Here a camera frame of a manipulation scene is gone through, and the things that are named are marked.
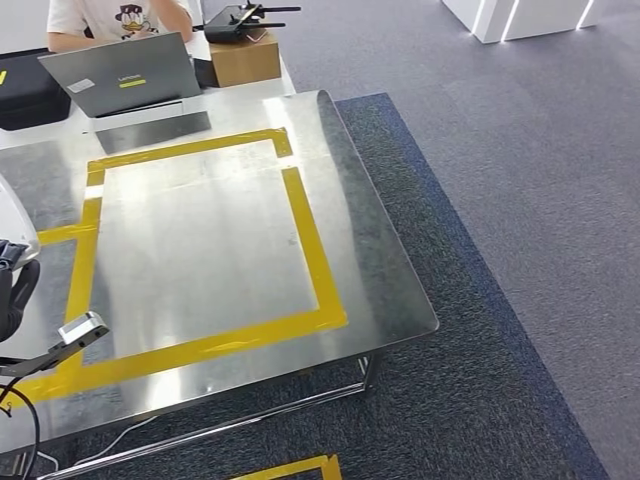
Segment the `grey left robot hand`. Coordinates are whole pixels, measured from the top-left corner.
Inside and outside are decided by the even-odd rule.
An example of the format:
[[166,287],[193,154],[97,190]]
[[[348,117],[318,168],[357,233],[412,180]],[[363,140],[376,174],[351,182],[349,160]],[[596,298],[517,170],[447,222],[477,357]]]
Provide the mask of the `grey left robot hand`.
[[19,266],[26,245],[1,240],[1,341],[15,334],[39,280],[41,267],[32,259]]

